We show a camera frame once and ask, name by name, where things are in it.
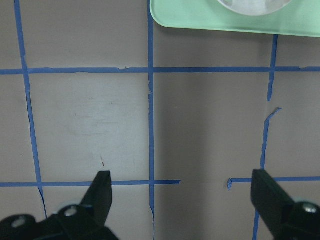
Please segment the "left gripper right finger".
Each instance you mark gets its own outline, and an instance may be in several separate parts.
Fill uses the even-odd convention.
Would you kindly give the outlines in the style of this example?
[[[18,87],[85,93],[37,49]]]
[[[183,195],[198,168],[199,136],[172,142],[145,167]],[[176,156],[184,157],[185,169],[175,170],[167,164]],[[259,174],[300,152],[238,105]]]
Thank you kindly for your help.
[[[281,235],[295,201],[264,169],[252,171],[250,199],[272,235]]]

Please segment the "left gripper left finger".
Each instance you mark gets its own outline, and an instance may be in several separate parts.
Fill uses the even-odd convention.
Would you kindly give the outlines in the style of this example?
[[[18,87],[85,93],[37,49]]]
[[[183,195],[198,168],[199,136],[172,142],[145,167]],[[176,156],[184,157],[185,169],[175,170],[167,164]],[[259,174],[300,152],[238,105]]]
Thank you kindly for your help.
[[[80,205],[85,207],[98,225],[104,225],[113,202],[111,172],[99,171]]]

